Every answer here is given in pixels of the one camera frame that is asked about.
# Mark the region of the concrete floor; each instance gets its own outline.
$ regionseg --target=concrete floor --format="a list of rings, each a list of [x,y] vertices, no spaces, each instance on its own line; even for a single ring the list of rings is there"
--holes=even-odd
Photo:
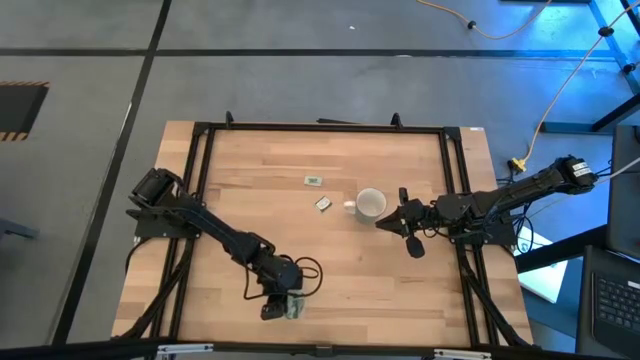
[[[598,4],[609,21],[621,11],[615,0]],[[160,0],[108,5],[97,0],[3,1],[0,47],[146,48],[160,5]],[[487,32],[501,34],[519,26],[535,6],[484,0],[457,8]],[[597,39],[597,29],[585,6],[552,6],[521,34],[495,42],[412,0],[183,0],[172,5],[160,47],[584,50]],[[616,36],[619,32],[623,50],[632,56],[637,35],[627,19],[620,29],[616,27]],[[607,46],[603,42],[600,48]],[[29,139],[0,143],[0,216],[41,230],[34,241],[5,237],[0,243],[0,348],[47,342],[141,63],[138,57],[0,57],[2,80],[51,81]],[[167,120],[220,121],[230,110],[240,122],[325,117],[382,124],[399,112],[406,124],[482,126],[496,176],[502,177],[505,161],[526,152],[535,124],[576,64],[469,58],[156,58],[70,340],[107,339],[110,334],[134,229],[124,213],[130,208],[127,195],[153,165]],[[630,96],[615,62],[589,61],[549,119],[594,121]],[[611,137],[543,134],[528,167],[547,166],[568,153],[584,157],[594,169],[604,168]],[[533,219],[535,230],[560,240],[601,225],[607,198],[603,185],[560,203]],[[538,338],[548,343],[544,336]]]

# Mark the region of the wooden table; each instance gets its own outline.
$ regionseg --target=wooden table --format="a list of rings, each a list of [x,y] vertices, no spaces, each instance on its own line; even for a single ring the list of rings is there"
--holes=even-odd
[[[168,122],[156,161],[182,174],[193,122]],[[472,190],[496,187],[484,130],[462,128]],[[201,162],[203,144],[196,164]],[[452,162],[455,161],[450,146]],[[324,284],[306,299],[302,318],[262,321],[265,298],[245,301],[245,274],[219,242],[196,241],[179,339],[189,341],[342,344],[381,346],[469,346],[454,247],[422,234],[426,255],[412,259],[397,235],[359,224],[342,208],[360,189],[382,190],[385,216],[398,205],[398,188],[424,203],[445,194],[437,136],[339,132],[218,130],[205,201],[236,229],[273,242],[278,254],[311,256],[323,266]],[[456,189],[460,182],[452,163]],[[193,176],[195,189],[197,169]],[[322,176],[321,187],[303,185]],[[327,196],[321,213],[314,203]],[[167,239],[153,239],[131,260],[113,334],[133,325],[158,290]],[[513,259],[485,246],[491,295],[509,323],[531,342],[531,332]],[[249,294],[261,291],[251,275]],[[315,287],[305,280],[304,290]],[[163,320],[168,333],[172,299]],[[481,340],[487,341],[482,307],[475,300]]]

